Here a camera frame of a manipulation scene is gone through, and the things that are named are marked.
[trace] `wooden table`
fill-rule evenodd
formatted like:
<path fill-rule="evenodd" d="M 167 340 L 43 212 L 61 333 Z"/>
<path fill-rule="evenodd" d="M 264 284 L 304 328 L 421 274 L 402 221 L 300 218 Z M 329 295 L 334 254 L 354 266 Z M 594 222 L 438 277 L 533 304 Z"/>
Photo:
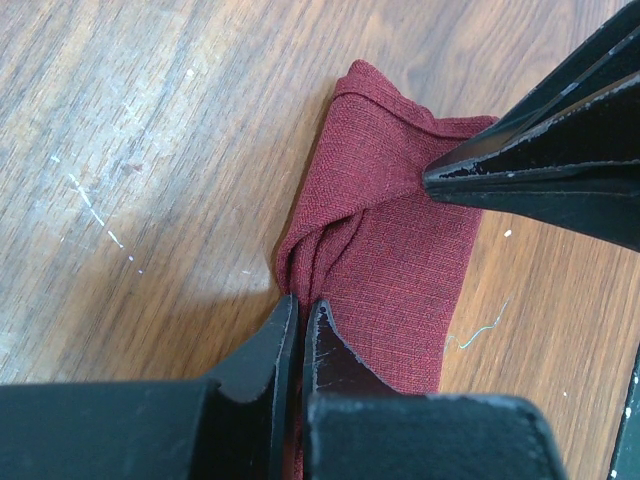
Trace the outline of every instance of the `wooden table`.
<path fill-rule="evenodd" d="M 279 295 L 274 248 L 354 59 L 437 116 L 501 115 L 623 3 L 3 2 L 0 381 L 201 374 Z M 486 214 L 443 390 L 531 399 L 571 477 L 606 477 L 639 258 Z"/>

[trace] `maroon textile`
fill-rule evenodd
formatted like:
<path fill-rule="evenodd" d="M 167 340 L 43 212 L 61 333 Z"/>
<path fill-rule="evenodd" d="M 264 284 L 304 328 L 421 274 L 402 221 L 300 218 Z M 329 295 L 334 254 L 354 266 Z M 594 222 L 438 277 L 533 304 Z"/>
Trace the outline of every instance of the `maroon textile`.
<path fill-rule="evenodd" d="M 438 389 L 444 340 L 480 210 L 431 201 L 421 172 L 495 119 L 435 119 L 356 61 L 333 103 L 277 278 L 304 316 L 318 298 L 369 367 L 395 389 Z"/>

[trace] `fabric fold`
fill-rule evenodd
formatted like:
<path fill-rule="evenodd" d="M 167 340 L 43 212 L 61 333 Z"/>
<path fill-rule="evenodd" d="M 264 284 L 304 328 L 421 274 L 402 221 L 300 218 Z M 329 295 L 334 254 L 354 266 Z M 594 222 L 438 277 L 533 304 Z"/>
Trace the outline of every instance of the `fabric fold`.
<path fill-rule="evenodd" d="M 481 215 L 431 201 L 421 173 L 494 121 L 436 119 L 356 61 L 336 85 L 279 248 L 278 283 L 302 314 L 329 300 L 342 336 L 401 392 L 437 391 Z"/>

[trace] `scratch mark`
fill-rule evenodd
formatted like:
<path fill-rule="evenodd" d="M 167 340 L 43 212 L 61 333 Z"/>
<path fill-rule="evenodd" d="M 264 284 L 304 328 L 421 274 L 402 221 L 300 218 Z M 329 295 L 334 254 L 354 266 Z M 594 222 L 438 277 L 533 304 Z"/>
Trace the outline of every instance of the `scratch mark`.
<path fill-rule="evenodd" d="M 480 335 L 482 332 L 484 332 L 485 330 L 491 330 L 493 328 L 496 328 L 498 323 L 500 323 L 500 318 L 502 318 L 502 314 L 504 313 L 504 309 L 507 308 L 507 304 L 509 303 L 509 300 L 511 300 L 511 297 L 509 297 L 507 299 L 507 301 L 504 302 L 504 305 L 502 306 L 502 309 L 500 310 L 500 315 L 498 315 L 498 318 L 496 318 L 496 321 L 493 322 L 492 325 L 487 325 L 485 327 L 482 327 L 480 330 L 478 330 L 476 333 L 474 333 L 473 336 L 471 337 L 471 339 L 467 343 L 465 343 L 464 345 L 460 343 L 460 340 L 458 340 L 458 338 L 455 335 L 449 335 L 449 337 L 447 338 L 447 343 L 444 346 L 444 351 L 445 352 L 447 351 L 447 347 L 449 346 L 449 342 L 451 340 L 455 340 L 456 342 L 458 342 L 458 348 L 460 350 L 464 350 L 469 345 L 471 345 L 471 343 L 476 339 L 476 337 L 478 335 Z"/>
<path fill-rule="evenodd" d="M 122 102 L 122 106 L 129 113 L 129 115 L 131 115 L 133 118 L 136 118 L 136 112 L 134 112 L 133 109 L 129 105 L 127 105 L 126 103 Z"/>
<path fill-rule="evenodd" d="M 322 358 L 322 357 L 326 357 L 327 355 L 330 355 L 330 354 L 331 354 L 331 352 L 333 352 L 334 350 L 335 350 L 335 348 L 332 348 L 332 349 L 331 349 L 331 350 L 329 350 L 328 352 L 324 352 L 324 353 L 322 353 L 322 354 L 320 354 L 320 355 L 316 355 L 316 359 L 318 359 L 318 358 Z"/>
<path fill-rule="evenodd" d="M 100 226 L 104 227 L 104 221 L 98 216 L 96 211 L 93 208 L 90 208 L 89 210 L 91 211 L 95 219 L 98 220 L 98 223 L 100 224 Z"/>
<path fill-rule="evenodd" d="M 118 239 L 116 238 L 116 236 L 113 234 L 113 232 L 112 232 L 111 230 L 108 230 L 108 231 L 107 231 L 107 233 L 109 234 L 109 236 L 111 237 L 111 239 L 112 239 L 114 242 L 116 242 L 116 243 L 118 244 L 118 246 L 119 246 L 120 248 L 124 248 L 124 245 L 122 245 L 122 244 L 118 241 Z"/>
<path fill-rule="evenodd" d="M 74 177 L 72 173 L 69 174 L 69 178 L 75 184 L 76 188 L 78 189 L 78 193 L 80 193 L 80 196 L 84 200 L 84 203 L 86 203 L 89 206 L 89 208 L 91 208 L 93 206 L 91 204 L 91 200 L 89 200 L 89 197 L 87 196 L 87 192 L 85 192 L 84 188 L 82 188 L 82 185 L 80 185 L 80 182 L 78 182 L 78 179 Z"/>
<path fill-rule="evenodd" d="M 560 95 L 562 95 L 563 97 L 566 95 L 569 95 L 572 91 L 574 91 L 577 87 L 579 87 L 580 84 L 579 83 L 570 83 L 569 85 L 566 86 L 566 88 L 560 92 Z"/>

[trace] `wood grain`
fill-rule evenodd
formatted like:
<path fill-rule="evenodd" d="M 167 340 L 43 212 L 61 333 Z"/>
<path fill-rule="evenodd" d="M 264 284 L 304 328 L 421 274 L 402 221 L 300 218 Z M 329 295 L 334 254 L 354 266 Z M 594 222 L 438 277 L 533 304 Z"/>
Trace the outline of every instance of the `wood grain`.
<path fill-rule="evenodd" d="M 0 381 L 204 372 L 278 297 L 274 247 L 354 59 L 438 116 L 500 115 L 623 3 L 3 2 Z M 531 399 L 571 477 L 604 478 L 639 293 L 637 255 L 488 213 L 452 335 L 508 304 L 449 344 L 442 388 Z"/>

